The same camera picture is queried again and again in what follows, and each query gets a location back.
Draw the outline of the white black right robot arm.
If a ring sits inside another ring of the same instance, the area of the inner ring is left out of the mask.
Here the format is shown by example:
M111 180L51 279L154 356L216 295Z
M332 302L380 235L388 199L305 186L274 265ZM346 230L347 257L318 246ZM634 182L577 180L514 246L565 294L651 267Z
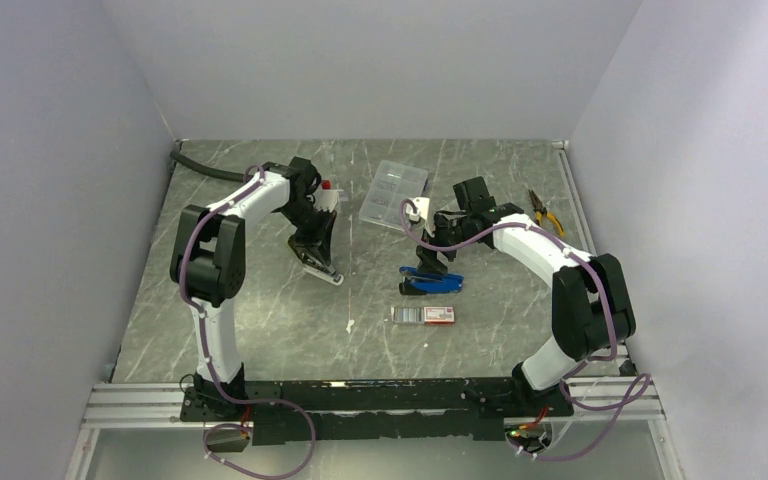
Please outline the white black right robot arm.
M404 231L423 227L417 243L419 270L446 271L440 257L454 260L471 244L484 244L537 275L551 294L550 336L517 364L510 401L524 415L546 405L549 392L563 380L595 362L616 358L621 342L636 330L622 266L611 254L593 255L564 242L512 203L499 204L481 177L453 188L458 209L432 212L425 197L404 199L400 220Z

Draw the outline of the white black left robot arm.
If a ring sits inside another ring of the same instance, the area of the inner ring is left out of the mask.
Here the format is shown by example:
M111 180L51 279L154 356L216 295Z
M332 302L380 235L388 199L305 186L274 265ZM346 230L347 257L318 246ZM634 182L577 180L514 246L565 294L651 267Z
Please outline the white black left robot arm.
M188 305L197 331L194 389L223 420L238 417L248 397L244 363L236 344L235 297L246 275L246 236L273 213L294 233L288 246L304 272L335 286L344 277L332 263L338 195L311 160L250 167L243 185L207 206L181 212L170 277Z

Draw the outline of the small beige white stapler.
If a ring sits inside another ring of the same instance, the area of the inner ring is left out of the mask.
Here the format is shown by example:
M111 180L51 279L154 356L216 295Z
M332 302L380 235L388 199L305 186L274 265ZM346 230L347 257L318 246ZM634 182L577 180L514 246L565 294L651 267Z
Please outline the small beige white stapler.
M307 274L326 281L327 283L340 286L343 283L344 276L337 272L331 266L323 266L315 260L303 260L303 269Z

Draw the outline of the blue black stapler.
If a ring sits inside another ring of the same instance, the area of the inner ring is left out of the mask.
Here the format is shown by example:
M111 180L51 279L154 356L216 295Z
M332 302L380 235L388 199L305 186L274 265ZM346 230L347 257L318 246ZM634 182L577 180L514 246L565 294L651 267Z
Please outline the blue black stapler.
M408 266L400 267L399 273L403 280L398 290L403 296L457 293L463 288L464 277L456 274L421 273L417 268Z

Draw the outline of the red white staples box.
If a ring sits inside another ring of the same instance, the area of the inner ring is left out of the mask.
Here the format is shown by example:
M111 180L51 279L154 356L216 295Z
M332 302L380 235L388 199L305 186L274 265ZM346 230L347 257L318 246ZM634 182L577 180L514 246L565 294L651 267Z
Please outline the red white staples box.
M391 320L406 325L452 325L455 312L452 307L393 307Z

